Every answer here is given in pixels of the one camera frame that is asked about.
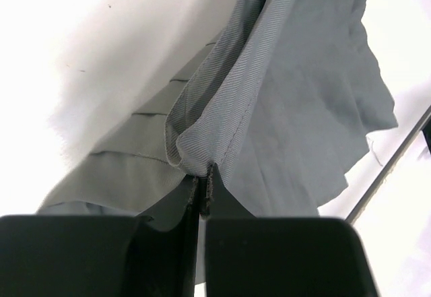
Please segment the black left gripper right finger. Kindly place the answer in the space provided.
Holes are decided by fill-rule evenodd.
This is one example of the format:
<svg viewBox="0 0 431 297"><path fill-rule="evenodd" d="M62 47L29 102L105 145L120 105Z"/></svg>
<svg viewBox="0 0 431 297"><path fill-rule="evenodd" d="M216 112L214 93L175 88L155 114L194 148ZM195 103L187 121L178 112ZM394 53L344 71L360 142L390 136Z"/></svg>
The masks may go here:
<svg viewBox="0 0 431 297"><path fill-rule="evenodd" d="M357 232L337 218L258 218L207 175L207 296L378 296Z"/></svg>

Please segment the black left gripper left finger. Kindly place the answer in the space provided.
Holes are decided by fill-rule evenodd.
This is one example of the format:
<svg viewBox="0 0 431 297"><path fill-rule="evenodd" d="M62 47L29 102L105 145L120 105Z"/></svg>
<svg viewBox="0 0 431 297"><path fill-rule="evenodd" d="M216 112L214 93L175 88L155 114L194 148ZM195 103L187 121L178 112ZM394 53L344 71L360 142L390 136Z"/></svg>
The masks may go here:
<svg viewBox="0 0 431 297"><path fill-rule="evenodd" d="M192 296L198 186L188 176L134 217L2 217L1 295Z"/></svg>

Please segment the grey pleated skirt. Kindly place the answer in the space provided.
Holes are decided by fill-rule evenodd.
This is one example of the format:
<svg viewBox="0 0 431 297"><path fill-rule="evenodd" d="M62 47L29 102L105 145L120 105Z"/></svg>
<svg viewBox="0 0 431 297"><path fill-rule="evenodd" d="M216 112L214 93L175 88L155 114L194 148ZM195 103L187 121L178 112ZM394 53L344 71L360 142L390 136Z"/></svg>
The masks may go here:
<svg viewBox="0 0 431 297"><path fill-rule="evenodd" d="M222 32L39 212L135 216L216 165L254 216L317 216L368 153L367 135L397 126L366 1L238 0Z"/></svg>

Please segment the white aluminium table rail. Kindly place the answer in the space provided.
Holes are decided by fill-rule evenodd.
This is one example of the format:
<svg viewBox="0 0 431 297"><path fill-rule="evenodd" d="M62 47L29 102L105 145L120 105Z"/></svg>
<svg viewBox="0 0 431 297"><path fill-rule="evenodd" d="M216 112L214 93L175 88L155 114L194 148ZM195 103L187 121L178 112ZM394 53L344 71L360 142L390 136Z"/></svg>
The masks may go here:
<svg viewBox="0 0 431 297"><path fill-rule="evenodd" d="M416 138L420 133L424 136L424 139L425 139L425 143L426 143L425 151L430 152L430 111L431 111L431 106L429 106L426 109L425 113L420 117L418 122L408 133L407 137L403 140L403 142L395 151L395 153L392 155L390 160L384 165L383 169L379 172L378 176L372 182L370 187L366 190L365 194L363 194L359 202L357 202L353 210L346 217L345 220L348 223L353 225L354 222L360 217L362 212L366 209L366 206L370 203L373 196L383 185L388 175L392 173L398 161L400 161L400 159L404 156L406 151L409 149L411 144L416 140Z"/></svg>

